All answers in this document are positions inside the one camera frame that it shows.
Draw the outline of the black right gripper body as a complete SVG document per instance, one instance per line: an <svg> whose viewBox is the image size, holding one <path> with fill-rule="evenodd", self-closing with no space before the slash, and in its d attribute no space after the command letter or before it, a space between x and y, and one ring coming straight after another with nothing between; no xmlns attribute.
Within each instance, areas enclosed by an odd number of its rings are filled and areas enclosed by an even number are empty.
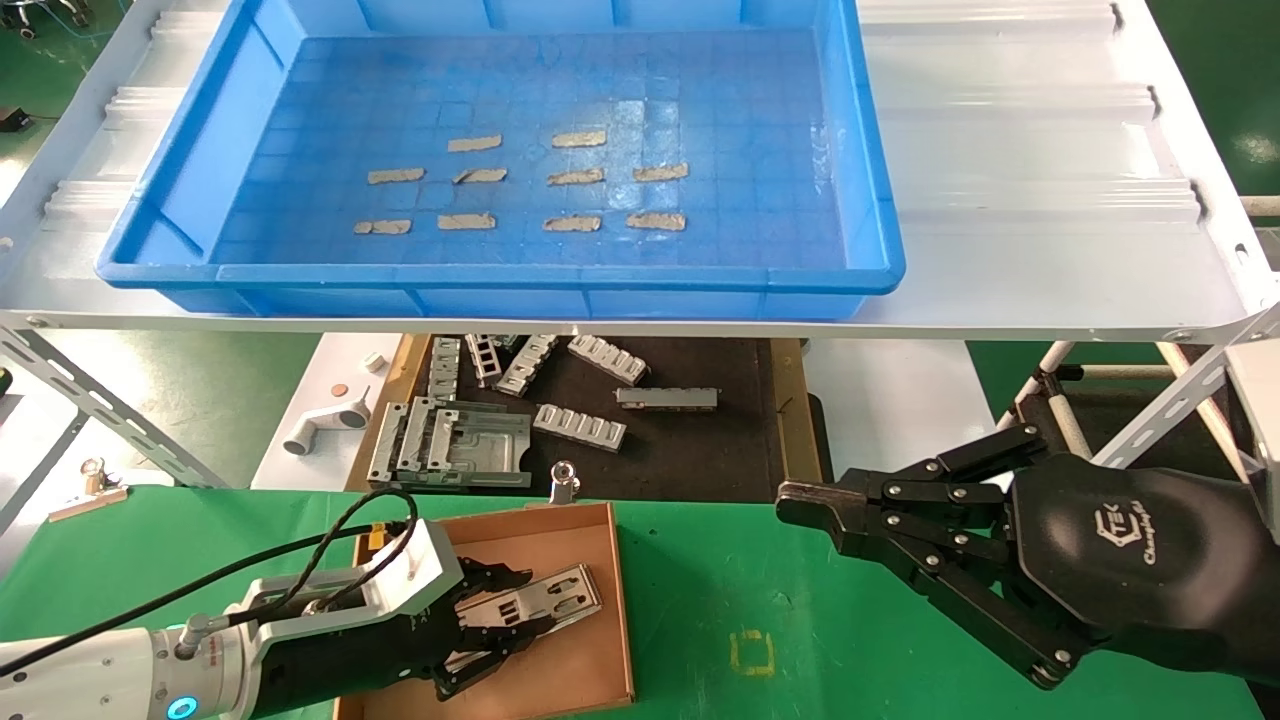
<svg viewBox="0 0 1280 720"><path fill-rule="evenodd" d="M1021 571L1088 644L1277 684L1279 550L1244 484L1053 455L1010 500Z"/></svg>

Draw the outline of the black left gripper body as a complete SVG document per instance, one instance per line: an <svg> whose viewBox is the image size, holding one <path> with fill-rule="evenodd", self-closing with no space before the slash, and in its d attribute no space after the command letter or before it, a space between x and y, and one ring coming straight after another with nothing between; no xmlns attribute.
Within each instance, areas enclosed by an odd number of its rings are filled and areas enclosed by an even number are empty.
<svg viewBox="0 0 1280 720"><path fill-rule="evenodd" d="M269 717L344 694L380 691L404 679L435 684L439 700L463 687L449 683L445 661L462 646L453 591L415 615L276 642L262 660L255 717Z"/></svg>

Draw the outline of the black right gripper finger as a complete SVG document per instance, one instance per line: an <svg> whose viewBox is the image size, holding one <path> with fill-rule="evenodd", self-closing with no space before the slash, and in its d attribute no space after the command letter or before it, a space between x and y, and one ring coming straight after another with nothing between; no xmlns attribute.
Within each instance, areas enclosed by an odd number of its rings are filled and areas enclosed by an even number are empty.
<svg viewBox="0 0 1280 720"><path fill-rule="evenodd" d="M995 539L913 515L835 515L829 538L840 555L888 569L1042 691L1059 687L1087 652L1082 635L998 592L1011 566Z"/></svg>
<svg viewBox="0 0 1280 720"><path fill-rule="evenodd" d="M785 482L774 510L783 523L818 530L864 530L883 512L988 529L1007 502L995 479L1047 454L1038 427L1015 425L897 471L850 468L833 483Z"/></svg>

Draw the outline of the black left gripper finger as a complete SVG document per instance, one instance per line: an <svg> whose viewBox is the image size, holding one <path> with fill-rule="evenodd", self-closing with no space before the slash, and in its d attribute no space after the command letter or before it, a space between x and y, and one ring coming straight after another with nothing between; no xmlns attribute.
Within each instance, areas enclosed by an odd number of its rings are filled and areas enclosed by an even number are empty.
<svg viewBox="0 0 1280 720"><path fill-rule="evenodd" d="M431 666L436 700L448 701L466 692L554 628L554 618L503 626L461 626L460 643Z"/></svg>
<svg viewBox="0 0 1280 720"><path fill-rule="evenodd" d="M518 589L532 580L532 570L513 569L503 562L460 559L462 579L454 585L454 610L462 616L480 596Z"/></svg>

